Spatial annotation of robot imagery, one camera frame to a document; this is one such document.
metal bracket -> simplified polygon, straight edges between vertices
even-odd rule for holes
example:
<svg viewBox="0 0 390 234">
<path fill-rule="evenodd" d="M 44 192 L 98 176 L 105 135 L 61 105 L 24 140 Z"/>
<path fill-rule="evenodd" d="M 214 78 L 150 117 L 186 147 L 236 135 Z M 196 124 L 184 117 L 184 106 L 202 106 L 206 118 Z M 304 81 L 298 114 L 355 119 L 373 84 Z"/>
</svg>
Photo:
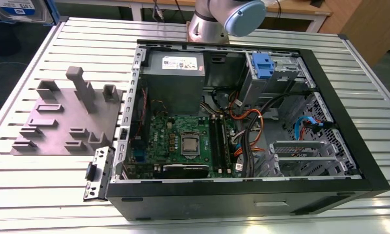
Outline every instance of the metal bracket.
<svg viewBox="0 0 390 234">
<path fill-rule="evenodd" d="M 110 146 L 96 150 L 93 161 L 86 169 L 84 201 L 106 201 L 105 193 L 110 180 L 112 161 L 116 149 Z"/>
</svg>

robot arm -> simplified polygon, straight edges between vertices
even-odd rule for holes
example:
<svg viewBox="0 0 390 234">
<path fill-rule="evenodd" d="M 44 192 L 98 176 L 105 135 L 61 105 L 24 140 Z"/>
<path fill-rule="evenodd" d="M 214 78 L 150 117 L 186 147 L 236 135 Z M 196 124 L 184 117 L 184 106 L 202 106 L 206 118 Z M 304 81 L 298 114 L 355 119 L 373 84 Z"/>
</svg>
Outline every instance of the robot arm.
<svg viewBox="0 0 390 234">
<path fill-rule="evenodd" d="M 197 0 L 189 25 L 189 38 L 196 42 L 225 43 L 228 34 L 246 36 L 266 15 L 261 0 Z"/>
</svg>

green motherboard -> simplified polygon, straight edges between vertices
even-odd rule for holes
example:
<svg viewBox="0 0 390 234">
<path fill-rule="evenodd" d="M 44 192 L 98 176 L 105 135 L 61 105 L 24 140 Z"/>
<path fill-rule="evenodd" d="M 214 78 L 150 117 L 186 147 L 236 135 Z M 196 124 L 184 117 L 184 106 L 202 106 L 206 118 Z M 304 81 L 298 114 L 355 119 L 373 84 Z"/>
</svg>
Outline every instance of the green motherboard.
<svg viewBox="0 0 390 234">
<path fill-rule="evenodd" d="M 226 143 L 228 132 L 233 129 L 234 123 L 232 120 L 221 118 L 217 129 L 213 129 L 214 126 L 216 119 L 210 117 L 152 117 L 146 150 L 144 153 L 134 151 L 136 155 L 144 154 L 140 155 L 140 158 L 136 157 L 138 158 L 134 165 L 137 178 L 152 179 L 150 167 L 153 165 L 180 163 L 208 165 L 208 178 L 236 177 L 230 161 L 232 153 Z M 214 135 L 221 135 L 220 142 L 217 139 L 210 139 L 210 137 L 214 138 Z"/>
</svg>

power supply label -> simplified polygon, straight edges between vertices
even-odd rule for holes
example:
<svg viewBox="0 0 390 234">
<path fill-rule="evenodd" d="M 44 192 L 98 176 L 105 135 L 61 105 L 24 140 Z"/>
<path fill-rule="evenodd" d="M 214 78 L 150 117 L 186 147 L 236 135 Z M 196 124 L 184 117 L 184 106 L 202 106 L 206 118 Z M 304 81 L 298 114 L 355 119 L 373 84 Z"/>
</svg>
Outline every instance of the power supply label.
<svg viewBox="0 0 390 234">
<path fill-rule="evenodd" d="M 30 0 L 0 0 L 0 7 L 10 14 L 33 15 L 34 6 Z"/>
<path fill-rule="evenodd" d="M 197 70 L 196 57 L 164 57 L 162 69 Z"/>
</svg>

blue drive bay latch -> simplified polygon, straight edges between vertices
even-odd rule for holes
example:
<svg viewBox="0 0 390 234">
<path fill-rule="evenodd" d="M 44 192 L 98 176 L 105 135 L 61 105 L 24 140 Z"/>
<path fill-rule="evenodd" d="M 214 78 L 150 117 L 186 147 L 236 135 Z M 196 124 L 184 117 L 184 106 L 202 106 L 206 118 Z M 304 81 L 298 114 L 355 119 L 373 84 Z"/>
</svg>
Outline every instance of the blue drive bay latch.
<svg viewBox="0 0 390 234">
<path fill-rule="evenodd" d="M 253 53 L 253 66 L 257 72 L 258 79 L 270 79 L 274 73 L 274 63 L 266 53 Z"/>
</svg>

